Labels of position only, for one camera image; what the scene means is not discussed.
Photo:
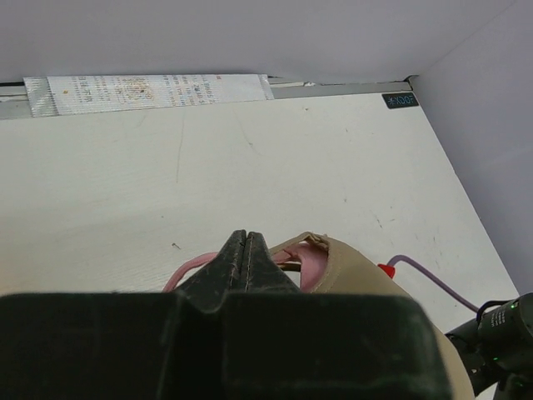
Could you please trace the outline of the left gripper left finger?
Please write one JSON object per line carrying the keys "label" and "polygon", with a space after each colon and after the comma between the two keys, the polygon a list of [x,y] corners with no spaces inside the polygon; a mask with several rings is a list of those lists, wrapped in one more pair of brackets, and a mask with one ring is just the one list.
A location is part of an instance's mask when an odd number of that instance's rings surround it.
{"label": "left gripper left finger", "polygon": [[234,231],[218,254],[176,288],[176,293],[203,313],[213,313],[237,282],[247,241],[245,230]]}

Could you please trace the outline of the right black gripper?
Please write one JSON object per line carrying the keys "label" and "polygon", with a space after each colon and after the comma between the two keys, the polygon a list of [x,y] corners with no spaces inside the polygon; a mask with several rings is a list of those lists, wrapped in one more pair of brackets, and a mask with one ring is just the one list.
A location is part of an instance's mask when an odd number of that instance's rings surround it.
{"label": "right black gripper", "polygon": [[532,398],[532,294],[489,301],[446,334],[475,395],[495,385],[494,399]]}

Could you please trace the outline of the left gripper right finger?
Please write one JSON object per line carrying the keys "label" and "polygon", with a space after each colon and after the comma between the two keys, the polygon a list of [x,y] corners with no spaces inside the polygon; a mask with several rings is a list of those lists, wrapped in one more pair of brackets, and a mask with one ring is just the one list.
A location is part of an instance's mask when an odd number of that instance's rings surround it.
{"label": "left gripper right finger", "polygon": [[245,245],[245,291],[298,293],[297,285],[274,263],[261,233],[250,232]]}

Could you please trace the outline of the beige baseball cap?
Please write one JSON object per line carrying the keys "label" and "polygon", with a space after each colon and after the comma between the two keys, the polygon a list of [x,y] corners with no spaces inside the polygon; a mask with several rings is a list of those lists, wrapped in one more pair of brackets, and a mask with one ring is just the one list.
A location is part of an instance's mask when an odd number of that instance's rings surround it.
{"label": "beige baseball cap", "polygon": [[306,319],[279,388],[305,399],[472,399],[459,353],[420,305],[361,252],[304,232],[270,250],[310,243],[328,251],[319,281],[290,303]]}

